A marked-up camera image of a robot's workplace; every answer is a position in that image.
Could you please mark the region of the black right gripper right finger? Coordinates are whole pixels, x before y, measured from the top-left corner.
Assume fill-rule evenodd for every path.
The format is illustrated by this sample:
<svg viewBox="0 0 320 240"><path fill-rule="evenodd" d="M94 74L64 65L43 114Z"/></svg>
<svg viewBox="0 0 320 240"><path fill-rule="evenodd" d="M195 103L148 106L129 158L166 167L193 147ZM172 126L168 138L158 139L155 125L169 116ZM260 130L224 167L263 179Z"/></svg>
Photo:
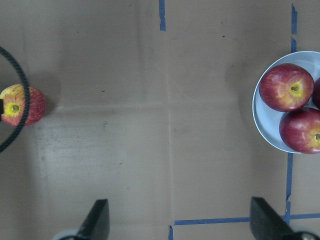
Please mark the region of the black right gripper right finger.
<svg viewBox="0 0 320 240"><path fill-rule="evenodd" d="M256 240L319 240L309 231L294 231L262 197L250 201L250 231Z"/></svg>

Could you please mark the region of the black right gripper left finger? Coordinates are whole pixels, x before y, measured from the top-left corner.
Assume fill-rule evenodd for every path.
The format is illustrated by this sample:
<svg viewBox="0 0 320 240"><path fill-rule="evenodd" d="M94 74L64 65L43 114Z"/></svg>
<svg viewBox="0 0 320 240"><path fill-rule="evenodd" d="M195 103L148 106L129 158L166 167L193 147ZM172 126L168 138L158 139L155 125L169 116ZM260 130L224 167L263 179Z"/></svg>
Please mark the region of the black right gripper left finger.
<svg viewBox="0 0 320 240"><path fill-rule="evenodd" d="M57 240L107 240L110 233L108 199L98 199L76 233L65 233Z"/></svg>

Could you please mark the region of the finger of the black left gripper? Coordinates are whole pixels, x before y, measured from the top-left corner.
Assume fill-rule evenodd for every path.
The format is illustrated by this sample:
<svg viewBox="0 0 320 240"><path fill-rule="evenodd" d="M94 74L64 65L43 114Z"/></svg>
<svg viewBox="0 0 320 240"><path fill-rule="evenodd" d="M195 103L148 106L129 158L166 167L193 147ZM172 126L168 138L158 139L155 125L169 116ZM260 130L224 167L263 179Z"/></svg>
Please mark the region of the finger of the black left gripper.
<svg viewBox="0 0 320 240"><path fill-rule="evenodd" d="M2 114L4 113L4 101L0 99L0 121L2 121Z"/></svg>

